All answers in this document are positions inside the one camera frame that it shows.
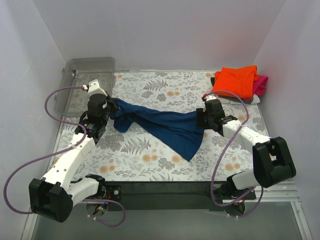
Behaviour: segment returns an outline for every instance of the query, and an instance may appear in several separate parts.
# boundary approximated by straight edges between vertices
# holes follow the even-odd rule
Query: pink cloth
[[[268,77],[262,76],[262,75],[258,75],[258,76],[259,76],[259,79],[253,82],[252,91],[253,91],[253,94],[256,94],[257,96],[261,96],[266,92],[265,84],[268,82]]]

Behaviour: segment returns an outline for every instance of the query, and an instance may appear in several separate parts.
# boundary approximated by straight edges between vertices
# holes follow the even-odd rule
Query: blue cloth
[[[181,157],[190,161],[198,151],[204,136],[203,129],[196,128],[196,112],[179,113],[158,111],[126,103],[114,98],[120,110],[111,115],[113,126],[125,133],[133,122],[161,140],[176,151]]]

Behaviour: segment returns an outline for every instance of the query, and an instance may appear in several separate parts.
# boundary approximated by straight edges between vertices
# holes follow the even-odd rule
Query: clear plastic container
[[[115,86],[115,59],[113,57],[91,57],[69,60],[63,70],[60,87],[87,85],[98,79],[101,88],[112,95]],[[78,118],[87,110],[89,96],[81,89],[60,91],[56,97],[54,111],[67,118]]]

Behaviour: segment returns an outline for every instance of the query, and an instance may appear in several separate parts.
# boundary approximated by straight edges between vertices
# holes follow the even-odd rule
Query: folded orange fabric
[[[223,67],[221,71],[214,74],[214,86],[212,91],[229,91],[240,98],[253,97],[253,84],[259,79],[257,75],[257,66],[245,66],[241,68]],[[219,92],[218,95],[234,97],[225,92]]]

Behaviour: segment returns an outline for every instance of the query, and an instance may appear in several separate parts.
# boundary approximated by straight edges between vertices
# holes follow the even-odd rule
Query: floral tablecloth
[[[211,75],[210,72],[120,72],[114,76],[112,96],[150,109],[188,113],[204,106],[201,96],[212,89]],[[250,116],[247,126],[266,134],[258,106],[247,107]],[[246,119],[242,105],[224,104],[223,108],[226,115],[236,116],[240,121]],[[64,124],[61,129],[57,150],[67,147],[75,127]],[[81,163],[74,179],[97,174],[107,181],[209,181],[227,142],[227,138],[206,130],[200,149],[188,162],[138,124],[120,133],[110,119],[105,134]],[[53,158],[51,166],[58,160],[59,156]],[[252,155],[233,143],[218,168],[216,179],[224,181],[234,173],[251,169],[252,164]]]

